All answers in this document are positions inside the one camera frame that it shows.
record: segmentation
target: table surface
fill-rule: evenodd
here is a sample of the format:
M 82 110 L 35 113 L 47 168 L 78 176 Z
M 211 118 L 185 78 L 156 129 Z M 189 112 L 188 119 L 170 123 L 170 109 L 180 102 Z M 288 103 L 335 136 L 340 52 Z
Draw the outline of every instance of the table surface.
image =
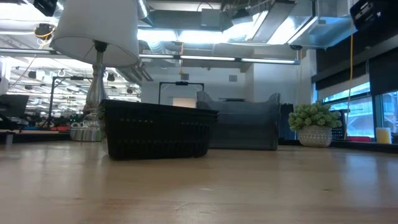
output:
M 398 223 L 398 156 L 280 146 L 112 161 L 100 143 L 0 148 L 1 223 Z

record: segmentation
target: potted plant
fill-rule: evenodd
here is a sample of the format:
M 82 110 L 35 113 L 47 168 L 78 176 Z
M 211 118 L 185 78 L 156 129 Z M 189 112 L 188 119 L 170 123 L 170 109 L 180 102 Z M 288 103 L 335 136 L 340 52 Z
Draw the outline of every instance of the potted plant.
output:
M 298 105 L 289 114 L 291 130 L 298 132 L 303 146 L 328 147 L 331 143 L 332 128 L 341 127 L 339 112 L 331 112 L 330 105 L 317 101 L 312 105 Z

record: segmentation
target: white plant pot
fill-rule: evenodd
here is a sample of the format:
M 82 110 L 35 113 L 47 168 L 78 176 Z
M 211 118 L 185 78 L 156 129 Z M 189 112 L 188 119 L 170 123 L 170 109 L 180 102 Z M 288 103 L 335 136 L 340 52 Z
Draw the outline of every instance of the white plant pot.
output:
M 307 147 L 328 147 L 331 139 L 331 128 L 326 126 L 306 126 L 298 132 L 298 140 Z

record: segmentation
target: computer monitor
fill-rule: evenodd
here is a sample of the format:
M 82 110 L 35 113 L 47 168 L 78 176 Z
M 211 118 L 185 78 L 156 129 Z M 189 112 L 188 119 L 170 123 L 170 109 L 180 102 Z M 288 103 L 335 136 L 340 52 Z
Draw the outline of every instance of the computer monitor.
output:
M 8 118 L 20 118 L 25 114 L 29 96 L 25 95 L 1 95 L 0 114 Z

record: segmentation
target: black plastic basket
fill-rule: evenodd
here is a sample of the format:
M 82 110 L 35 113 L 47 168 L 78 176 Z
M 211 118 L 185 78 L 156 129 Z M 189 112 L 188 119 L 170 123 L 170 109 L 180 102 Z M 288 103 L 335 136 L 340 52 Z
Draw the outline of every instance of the black plastic basket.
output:
M 217 111 L 103 100 L 99 118 L 112 159 L 200 157 Z

